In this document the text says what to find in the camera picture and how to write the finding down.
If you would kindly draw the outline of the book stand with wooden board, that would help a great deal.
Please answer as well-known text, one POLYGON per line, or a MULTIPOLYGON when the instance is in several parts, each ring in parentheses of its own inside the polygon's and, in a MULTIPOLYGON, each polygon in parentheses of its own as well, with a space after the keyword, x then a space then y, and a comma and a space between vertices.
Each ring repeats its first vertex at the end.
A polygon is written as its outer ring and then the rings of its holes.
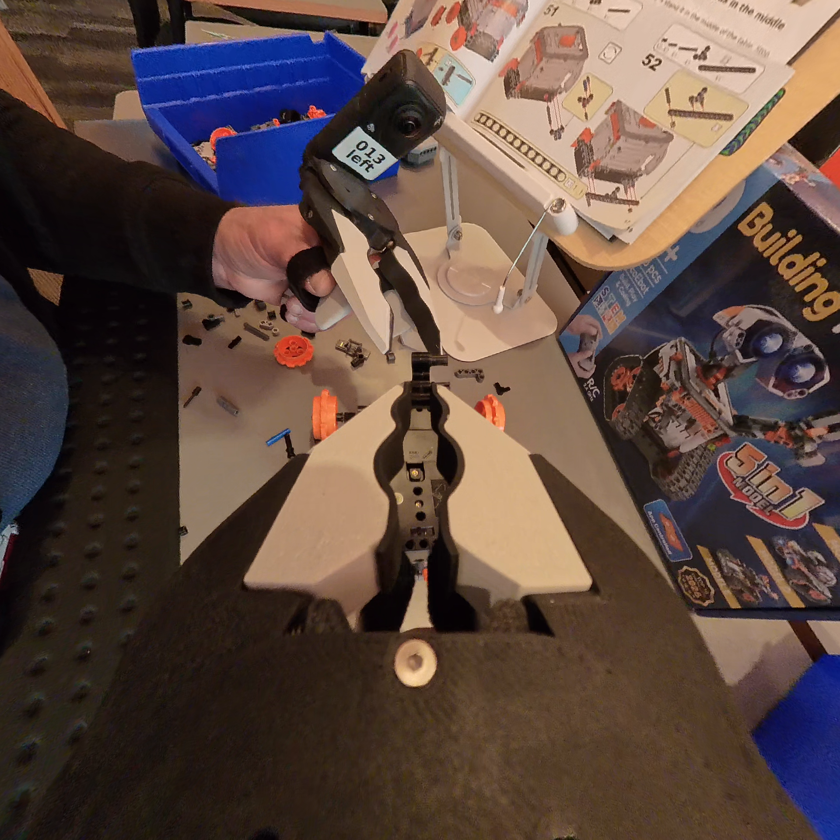
POLYGON ((793 74, 782 90, 630 243, 604 236, 448 103, 437 134, 446 226, 408 236, 429 278, 444 351, 481 361, 557 329, 536 291, 550 240, 583 265, 611 270, 645 262, 683 235, 836 92, 835 49, 838 17, 786 64, 793 74))

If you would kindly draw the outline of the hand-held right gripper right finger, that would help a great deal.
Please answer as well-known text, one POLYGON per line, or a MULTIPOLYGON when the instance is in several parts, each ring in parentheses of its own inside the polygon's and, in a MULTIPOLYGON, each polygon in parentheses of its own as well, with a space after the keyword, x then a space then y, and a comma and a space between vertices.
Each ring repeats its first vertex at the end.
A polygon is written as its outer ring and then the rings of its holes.
POLYGON ((588 592, 593 586, 531 454, 434 385, 437 505, 434 627, 475 629, 499 602, 588 592))

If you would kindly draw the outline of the toy robot model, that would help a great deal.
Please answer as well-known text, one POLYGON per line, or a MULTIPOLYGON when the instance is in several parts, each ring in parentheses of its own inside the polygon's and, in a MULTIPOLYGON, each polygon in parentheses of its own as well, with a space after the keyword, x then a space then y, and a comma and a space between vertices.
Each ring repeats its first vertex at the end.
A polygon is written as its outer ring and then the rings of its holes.
MULTIPOLYGON (((417 368, 413 362, 412 408, 409 425, 402 437, 404 466, 391 478, 397 505, 404 551, 413 576, 427 583, 427 559, 438 535, 438 505, 448 482, 438 469, 438 432, 434 425, 431 397, 424 392, 428 383, 421 382, 429 368, 417 368)), ((341 424, 349 422, 366 406, 354 412, 339 412, 339 401, 324 388, 312 400, 311 429, 317 443, 333 434, 341 424)), ((504 430, 505 411, 498 395, 488 394, 479 400, 476 410, 504 430)))

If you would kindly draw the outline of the person's left forearm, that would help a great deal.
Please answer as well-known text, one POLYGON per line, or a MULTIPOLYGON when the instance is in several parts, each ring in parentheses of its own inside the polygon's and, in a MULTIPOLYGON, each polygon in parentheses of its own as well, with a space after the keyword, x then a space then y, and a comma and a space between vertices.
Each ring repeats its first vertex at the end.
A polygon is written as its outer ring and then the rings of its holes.
POLYGON ((157 165, 128 162, 1 92, 1 272, 40 318, 29 269, 187 293, 242 308, 214 285, 217 227, 233 208, 157 165))

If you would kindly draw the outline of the white instruction booklet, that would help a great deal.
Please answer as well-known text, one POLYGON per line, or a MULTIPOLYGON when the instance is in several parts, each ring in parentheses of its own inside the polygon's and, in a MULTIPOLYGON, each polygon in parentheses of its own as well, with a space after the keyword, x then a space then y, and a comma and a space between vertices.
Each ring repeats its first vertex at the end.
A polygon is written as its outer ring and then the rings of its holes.
POLYGON ((414 51, 471 129, 608 238, 635 240, 793 69, 681 2, 399 2, 367 77, 414 51))

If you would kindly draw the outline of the scattered small building pieces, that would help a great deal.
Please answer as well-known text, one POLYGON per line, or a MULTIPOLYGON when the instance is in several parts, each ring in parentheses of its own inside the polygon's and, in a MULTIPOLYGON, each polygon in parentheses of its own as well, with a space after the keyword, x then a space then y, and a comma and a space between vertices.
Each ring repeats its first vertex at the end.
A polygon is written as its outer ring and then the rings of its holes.
POLYGON ((265 311, 249 303, 242 308, 223 308, 204 297, 179 297, 176 303, 178 333, 187 347, 205 349, 219 345, 236 349, 241 343, 267 343, 279 336, 265 311))

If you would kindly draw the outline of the blue plastic bin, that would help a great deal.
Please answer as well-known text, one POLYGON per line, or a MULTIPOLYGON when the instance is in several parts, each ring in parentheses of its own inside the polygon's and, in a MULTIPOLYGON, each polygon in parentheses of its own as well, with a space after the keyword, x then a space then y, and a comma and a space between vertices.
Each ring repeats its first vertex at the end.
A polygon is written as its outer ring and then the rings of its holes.
POLYGON ((753 732, 792 801, 821 838, 839 838, 839 656, 825 655, 753 732))

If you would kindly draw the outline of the wooden cabinet side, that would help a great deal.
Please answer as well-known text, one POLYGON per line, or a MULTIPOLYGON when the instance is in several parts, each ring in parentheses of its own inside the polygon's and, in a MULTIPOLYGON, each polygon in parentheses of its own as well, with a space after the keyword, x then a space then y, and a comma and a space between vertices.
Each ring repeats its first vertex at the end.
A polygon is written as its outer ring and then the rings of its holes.
POLYGON ((1 89, 47 117, 56 126, 67 128, 4 23, 1 23, 1 89))

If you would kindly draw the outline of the large printed instruction sheet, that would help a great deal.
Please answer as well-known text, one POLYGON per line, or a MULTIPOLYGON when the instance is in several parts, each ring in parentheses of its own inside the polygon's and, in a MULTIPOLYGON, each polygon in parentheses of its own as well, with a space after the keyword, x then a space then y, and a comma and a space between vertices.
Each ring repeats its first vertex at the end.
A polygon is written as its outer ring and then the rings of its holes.
POLYGON ((838 1, 657 1, 703 36, 788 64, 839 13, 838 1))

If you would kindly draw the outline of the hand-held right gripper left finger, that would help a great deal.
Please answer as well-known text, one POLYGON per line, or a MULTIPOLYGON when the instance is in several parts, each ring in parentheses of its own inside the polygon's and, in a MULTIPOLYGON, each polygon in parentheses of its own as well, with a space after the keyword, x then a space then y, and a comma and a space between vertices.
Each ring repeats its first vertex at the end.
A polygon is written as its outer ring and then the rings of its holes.
POLYGON ((394 386, 301 457, 246 589, 335 601, 368 632, 401 629, 413 575, 392 483, 412 410, 411 383, 394 386))

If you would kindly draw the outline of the person's left hand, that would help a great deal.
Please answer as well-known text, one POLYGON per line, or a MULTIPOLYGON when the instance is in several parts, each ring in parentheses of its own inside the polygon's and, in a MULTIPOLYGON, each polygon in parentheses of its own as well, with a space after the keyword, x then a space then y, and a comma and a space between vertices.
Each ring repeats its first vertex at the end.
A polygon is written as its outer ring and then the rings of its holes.
POLYGON ((314 314, 288 290, 287 264, 296 254, 320 245, 297 206, 235 207, 222 217, 214 237, 213 283, 250 299, 286 306, 288 323, 305 333, 319 332, 314 314))

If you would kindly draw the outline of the assorted pieces in bin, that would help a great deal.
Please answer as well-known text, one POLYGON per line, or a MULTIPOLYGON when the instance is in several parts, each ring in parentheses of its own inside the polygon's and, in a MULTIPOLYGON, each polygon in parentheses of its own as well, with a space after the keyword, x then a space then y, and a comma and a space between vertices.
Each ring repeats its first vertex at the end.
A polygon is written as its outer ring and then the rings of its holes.
MULTIPOLYGON (((271 120, 260 122, 251 125, 244 133, 258 133, 265 132, 272 129, 278 129, 286 125, 295 124, 299 122, 306 122, 313 119, 324 119, 328 117, 328 113, 311 104, 305 112, 298 111, 294 108, 285 108, 278 111, 276 117, 271 120)), ((209 137, 205 140, 192 143, 192 149, 198 156, 215 171, 217 168, 217 143, 225 138, 235 137, 240 134, 234 129, 231 124, 217 127, 214 129, 209 137)))

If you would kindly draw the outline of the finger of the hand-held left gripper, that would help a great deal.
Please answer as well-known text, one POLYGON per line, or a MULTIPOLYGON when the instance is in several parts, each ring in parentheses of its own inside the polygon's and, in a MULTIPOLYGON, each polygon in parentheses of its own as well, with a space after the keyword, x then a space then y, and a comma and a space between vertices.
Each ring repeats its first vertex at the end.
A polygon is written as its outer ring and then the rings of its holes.
POLYGON ((332 210, 332 219, 341 243, 331 267, 333 277, 375 347, 387 354, 392 347, 393 312, 369 260, 368 241, 346 216, 332 210))
POLYGON ((411 246, 397 232, 380 253, 375 271, 392 313, 391 338, 417 352, 441 354, 430 286, 411 246))

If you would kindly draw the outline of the person's clothed body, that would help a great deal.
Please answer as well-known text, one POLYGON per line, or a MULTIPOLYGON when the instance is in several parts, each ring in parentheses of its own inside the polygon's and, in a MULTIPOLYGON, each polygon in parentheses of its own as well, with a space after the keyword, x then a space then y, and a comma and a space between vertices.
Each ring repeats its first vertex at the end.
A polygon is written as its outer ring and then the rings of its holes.
POLYGON ((67 371, 56 342, 1 279, 1 512, 4 529, 45 484, 68 411, 67 371))

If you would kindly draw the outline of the dark perforated panel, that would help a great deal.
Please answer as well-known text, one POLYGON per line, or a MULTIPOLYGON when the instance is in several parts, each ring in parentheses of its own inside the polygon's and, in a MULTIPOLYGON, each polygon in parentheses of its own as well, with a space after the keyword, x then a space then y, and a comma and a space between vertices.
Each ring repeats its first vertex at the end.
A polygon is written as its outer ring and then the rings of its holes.
POLYGON ((18 520, 3 604, 3 821, 31 811, 81 745, 180 559, 174 299, 66 279, 58 316, 66 432, 18 520))

